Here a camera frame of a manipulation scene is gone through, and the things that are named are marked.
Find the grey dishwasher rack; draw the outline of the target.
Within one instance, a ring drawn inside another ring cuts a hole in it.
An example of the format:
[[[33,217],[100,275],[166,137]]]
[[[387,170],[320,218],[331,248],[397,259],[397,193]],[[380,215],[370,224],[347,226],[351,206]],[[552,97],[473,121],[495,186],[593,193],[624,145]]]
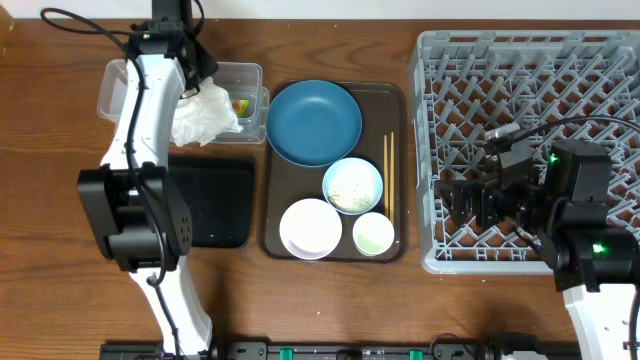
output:
[[[417,148],[420,260],[444,275],[544,275],[509,223],[457,226],[438,180],[482,172],[484,133],[518,123],[544,172],[560,139],[605,145],[613,162],[608,221],[639,230],[639,35],[635,31],[426,31],[409,66]]]

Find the white pink bowl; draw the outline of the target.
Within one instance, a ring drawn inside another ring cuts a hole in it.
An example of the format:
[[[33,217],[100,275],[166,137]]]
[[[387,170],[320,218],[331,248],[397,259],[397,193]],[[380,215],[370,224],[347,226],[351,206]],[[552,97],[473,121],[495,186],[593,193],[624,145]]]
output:
[[[342,237],[342,221],[327,202],[306,198],[289,206],[279,223],[285,249],[302,260],[319,260],[335,250]]]

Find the wooden chopstick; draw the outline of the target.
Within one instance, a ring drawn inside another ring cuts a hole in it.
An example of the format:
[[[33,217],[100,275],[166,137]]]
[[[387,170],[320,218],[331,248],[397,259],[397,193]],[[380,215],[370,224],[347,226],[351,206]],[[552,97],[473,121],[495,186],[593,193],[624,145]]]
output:
[[[389,160],[388,160],[388,136],[383,137],[383,196],[384,196],[384,214],[389,218]]]
[[[394,132],[390,134],[390,153],[389,153],[389,170],[390,170],[390,184],[389,184],[389,218],[391,223],[395,227],[395,136]]]

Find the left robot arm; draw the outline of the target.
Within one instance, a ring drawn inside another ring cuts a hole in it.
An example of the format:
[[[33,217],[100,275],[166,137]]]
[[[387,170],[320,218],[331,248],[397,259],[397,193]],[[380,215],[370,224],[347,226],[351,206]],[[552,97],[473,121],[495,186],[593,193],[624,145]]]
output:
[[[218,359],[214,326],[187,265],[190,209],[168,170],[176,107],[206,58],[179,17],[154,18],[122,48],[123,110],[99,167],[79,174],[80,199],[101,254],[129,274],[152,308],[164,336],[157,356]]]

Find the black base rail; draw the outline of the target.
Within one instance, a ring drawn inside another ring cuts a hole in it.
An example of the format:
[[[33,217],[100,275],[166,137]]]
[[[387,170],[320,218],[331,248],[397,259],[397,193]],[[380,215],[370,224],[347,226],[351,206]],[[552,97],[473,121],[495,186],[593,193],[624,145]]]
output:
[[[570,359],[581,357],[575,344],[543,343],[522,334],[502,334],[476,345],[461,340],[437,340],[426,346],[274,345],[239,342],[223,353],[202,351],[197,359],[227,360],[458,360],[458,359]]]

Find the rice food scraps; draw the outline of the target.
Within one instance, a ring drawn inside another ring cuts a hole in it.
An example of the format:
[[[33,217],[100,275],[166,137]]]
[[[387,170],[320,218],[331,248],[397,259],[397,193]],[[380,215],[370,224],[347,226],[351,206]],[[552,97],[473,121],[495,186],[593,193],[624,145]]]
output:
[[[339,176],[328,186],[329,201],[345,213],[366,212],[376,197],[375,184],[368,178]]]

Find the white tissue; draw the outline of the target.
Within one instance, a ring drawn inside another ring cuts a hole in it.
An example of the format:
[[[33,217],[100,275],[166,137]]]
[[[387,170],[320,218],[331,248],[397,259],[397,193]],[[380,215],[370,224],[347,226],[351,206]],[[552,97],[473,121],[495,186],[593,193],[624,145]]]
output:
[[[197,93],[178,101],[171,141],[176,146],[193,142],[204,146],[219,134],[240,133],[242,130],[228,91],[209,77],[200,84]]]

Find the light blue bowl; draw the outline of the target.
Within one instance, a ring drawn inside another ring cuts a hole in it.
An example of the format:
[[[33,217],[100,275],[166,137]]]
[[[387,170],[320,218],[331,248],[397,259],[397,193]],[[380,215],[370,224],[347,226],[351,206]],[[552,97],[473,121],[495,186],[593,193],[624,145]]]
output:
[[[378,169],[361,158],[345,158],[332,164],[324,174],[322,191],[327,202],[345,215],[372,210],[383,193]]]

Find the dark blue plate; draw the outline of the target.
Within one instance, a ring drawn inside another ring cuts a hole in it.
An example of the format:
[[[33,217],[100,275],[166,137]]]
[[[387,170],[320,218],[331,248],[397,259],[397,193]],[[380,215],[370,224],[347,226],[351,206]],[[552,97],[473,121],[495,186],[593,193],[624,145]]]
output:
[[[303,167],[324,167],[351,152],[363,129],[355,98],[342,86],[304,80],[283,88],[273,99],[266,135],[283,159]]]

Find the black plastic tray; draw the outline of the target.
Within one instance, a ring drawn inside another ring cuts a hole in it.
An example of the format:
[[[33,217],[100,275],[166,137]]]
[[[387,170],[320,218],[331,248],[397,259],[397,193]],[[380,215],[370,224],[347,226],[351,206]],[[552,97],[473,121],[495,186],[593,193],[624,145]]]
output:
[[[249,236],[254,165],[248,160],[172,156],[169,174],[186,201],[197,248],[240,248]]]

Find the brown serving tray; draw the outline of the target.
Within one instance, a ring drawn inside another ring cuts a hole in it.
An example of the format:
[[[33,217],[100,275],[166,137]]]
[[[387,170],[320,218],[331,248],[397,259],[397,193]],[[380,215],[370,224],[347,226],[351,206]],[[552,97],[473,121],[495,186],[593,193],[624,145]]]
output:
[[[337,247],[322,260],[324,262],[388,264],[400,259],[409,245],[407,182],[407,119],[406,101],[402,90],[386,83],[342,82],[340,84],[357,101],[363,118],[360,139],[351,151],[383,169],[383,136],[394,136],[394,231],[390,248],[384,253],[367,257],[361,254],[353,240],[352,229],[357,218],[340,216],[342,238]],[[262,201],[261,230],[258,244],[269,257],[293,260],[279,235],[279,224],[286,209],[298,200],[324,198],[321,189],[324,168],[297,166],[278,155],[272,147],[266,150],[265,192]]]

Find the right wooden chopstick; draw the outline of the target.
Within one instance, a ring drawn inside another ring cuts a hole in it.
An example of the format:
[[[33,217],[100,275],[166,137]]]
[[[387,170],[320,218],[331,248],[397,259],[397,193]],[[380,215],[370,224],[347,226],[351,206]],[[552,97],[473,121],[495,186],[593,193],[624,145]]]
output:
[[[394,132],[390,134],[390,153],[389,153],[389,170],[390,170],[390,184],[389,184],[389,218],[391,223],[395,227],[395,136]]]

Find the yellow green snack wrapper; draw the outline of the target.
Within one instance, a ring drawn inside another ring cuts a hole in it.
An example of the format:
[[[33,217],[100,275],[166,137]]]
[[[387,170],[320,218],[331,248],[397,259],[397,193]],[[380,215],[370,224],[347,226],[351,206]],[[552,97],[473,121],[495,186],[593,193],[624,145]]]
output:
[[[245,113],[248,110],[249,104],[250,104],[250,101],[247,99],[239,99],[239,100],[231,101],[232,108],[238,118],[241,118],[245,115]]]

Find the white cup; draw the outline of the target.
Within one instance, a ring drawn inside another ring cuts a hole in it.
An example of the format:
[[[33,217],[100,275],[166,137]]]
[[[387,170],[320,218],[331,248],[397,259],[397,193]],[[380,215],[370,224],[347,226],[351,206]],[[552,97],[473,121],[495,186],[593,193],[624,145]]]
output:
[[[352,229],[357,250],[365,256],[377,256],[386,252],[394,242],[395,232],[391,221],[380,213],[361,215]]]

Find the left wooden chopstick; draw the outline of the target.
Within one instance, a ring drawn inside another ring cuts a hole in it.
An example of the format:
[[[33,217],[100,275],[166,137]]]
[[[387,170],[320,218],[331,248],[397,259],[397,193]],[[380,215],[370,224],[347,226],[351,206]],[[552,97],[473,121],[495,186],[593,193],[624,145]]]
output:
[[[389,160],[388,160],[388,136],[383,137],[383,196],[384,196],[384,214],[389,218]]]

